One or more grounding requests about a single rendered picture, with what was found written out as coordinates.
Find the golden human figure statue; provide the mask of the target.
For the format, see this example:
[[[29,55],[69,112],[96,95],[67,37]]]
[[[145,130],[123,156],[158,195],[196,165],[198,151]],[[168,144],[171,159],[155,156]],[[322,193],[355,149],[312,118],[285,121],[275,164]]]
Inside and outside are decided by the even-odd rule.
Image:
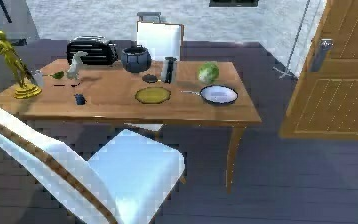
[[[35,97],[42,92],[33,74],[28,70],[27,65],[22,61],[8,40],[6,33],[2,30],[0,30],[0,55],[4,58],[17,83],[14,92],[16,99]]]

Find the black and grey cylinder bottle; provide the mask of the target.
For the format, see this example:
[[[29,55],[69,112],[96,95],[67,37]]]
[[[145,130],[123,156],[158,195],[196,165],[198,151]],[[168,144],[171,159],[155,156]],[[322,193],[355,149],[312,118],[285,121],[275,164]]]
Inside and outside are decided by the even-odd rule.
[[[177,59],[175,57],[166,57],[163,61],[161,72],[161,81],[172,83],[176,75]]]

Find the grey salt shaker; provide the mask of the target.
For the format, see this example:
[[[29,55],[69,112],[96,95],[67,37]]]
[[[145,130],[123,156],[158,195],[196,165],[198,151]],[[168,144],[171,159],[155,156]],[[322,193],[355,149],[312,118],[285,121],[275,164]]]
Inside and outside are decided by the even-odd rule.
[[[43,73],[41,70],[36,70],[33,74],[36,85],[39,87],[44,86]]]

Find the green leafy vegetable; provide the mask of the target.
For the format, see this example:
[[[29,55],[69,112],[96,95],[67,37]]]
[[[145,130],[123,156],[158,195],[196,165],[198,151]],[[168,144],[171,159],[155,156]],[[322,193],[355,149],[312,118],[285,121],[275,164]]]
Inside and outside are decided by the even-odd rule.
[[[59,71],[59,72],[56,72],[52,75],[43,75],[43,76],[50,76],[54,79],[61,79],[63,76],[64,76],[64,72],[63,71]]]

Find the wooden room door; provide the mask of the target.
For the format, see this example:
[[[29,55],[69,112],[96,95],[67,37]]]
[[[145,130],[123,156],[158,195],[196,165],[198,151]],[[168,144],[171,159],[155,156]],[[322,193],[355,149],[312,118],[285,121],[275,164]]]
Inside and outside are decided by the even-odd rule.
[[[324,38],[333,47],[320,70],[310,72]],[[358,140],[358,0],[326,1],[279,135]]]

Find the yellow plate dark rim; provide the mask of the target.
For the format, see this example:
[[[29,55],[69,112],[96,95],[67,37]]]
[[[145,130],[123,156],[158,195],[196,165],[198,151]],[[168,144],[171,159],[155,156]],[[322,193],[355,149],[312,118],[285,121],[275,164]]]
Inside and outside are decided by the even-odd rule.
[[[160,104],[168,100],[171,92],[163,87],[147,87],[135,94],[135,99],[142,104]]]

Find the wooden dining table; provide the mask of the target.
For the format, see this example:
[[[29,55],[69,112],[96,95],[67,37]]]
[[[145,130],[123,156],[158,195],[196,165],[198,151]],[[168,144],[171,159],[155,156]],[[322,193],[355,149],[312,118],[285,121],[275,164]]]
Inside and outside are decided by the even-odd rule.
[[[108,66],[89,66],[81,70],[80,85],[62,86],[59,80],[44,78],[42,93],[24,100],[13,98],[13,86],[0,92],[0,107],[26,120],[61,120],[82,122],[162,123],[195,126],[227,126],[232,129],[227,153],[226,187],[233,183],[235,156],[246,127],[259,124],[261,118],[248,95],[234,65],[218,64],[219,85],[233,88],[238,99],[232,105],[214,106],[195,94],[182,90],[199,91],[204,84],[197,79],[200,61],[180,61],[176,80],[172,84],[157,82],[157,87],[171,91],[169,100],[162,104],[145,105],[135,99],[138,90],[146,88],[141,75],[125,71],[117,62]],[[75,94],[82,94],[85,105],[77,105]]]

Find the black toaster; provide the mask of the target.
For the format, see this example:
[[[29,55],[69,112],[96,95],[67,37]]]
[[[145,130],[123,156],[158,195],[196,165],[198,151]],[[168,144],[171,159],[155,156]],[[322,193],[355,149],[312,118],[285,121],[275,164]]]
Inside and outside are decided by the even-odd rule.
[[[78,36],[70,40],[66,49],[69,64],[78,51],[87,53],[81,57],[87,65],[112,65],[118,60],[116,44],[104,36]]]

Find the white cushioned wooden chair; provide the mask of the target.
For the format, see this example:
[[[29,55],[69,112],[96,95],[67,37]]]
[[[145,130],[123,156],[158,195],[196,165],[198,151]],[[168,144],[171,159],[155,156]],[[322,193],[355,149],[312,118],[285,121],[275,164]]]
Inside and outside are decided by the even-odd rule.
[[[184,25],[167,23],[160,12],[138,12],[136,43],[147,48],[154,61],[181,59]]]
[[[182,153],[128,129],[85,160],[0,108],[0,148],[85,224],[150,224],[185,181]]]

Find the green lettuce head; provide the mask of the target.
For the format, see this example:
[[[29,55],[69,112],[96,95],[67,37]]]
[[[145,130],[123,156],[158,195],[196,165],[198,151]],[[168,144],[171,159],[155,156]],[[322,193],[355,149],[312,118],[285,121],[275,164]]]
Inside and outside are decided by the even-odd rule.
[[[211,84],[219,77],[219,67],[214,62],[205,62],[198,70],[198,80]]]

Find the dark blue pot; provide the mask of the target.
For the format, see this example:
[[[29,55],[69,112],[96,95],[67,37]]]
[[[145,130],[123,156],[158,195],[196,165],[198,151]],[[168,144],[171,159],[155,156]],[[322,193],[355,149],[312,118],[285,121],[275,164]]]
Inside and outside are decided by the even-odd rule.
[[[136,45],[122,50],[121,63],[126,71],[140,73],[151,67],[152,58],[147,48]]]

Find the black frying pan white inside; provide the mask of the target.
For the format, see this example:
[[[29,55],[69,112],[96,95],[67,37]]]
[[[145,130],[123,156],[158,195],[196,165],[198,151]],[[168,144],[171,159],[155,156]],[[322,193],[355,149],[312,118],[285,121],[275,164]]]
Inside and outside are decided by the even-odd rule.
[[[238,99],[238,93],[234,89],[223,85],[208,85],[199,91],[182,90],[182,93],[195,94],[213,105],[233,104]]]

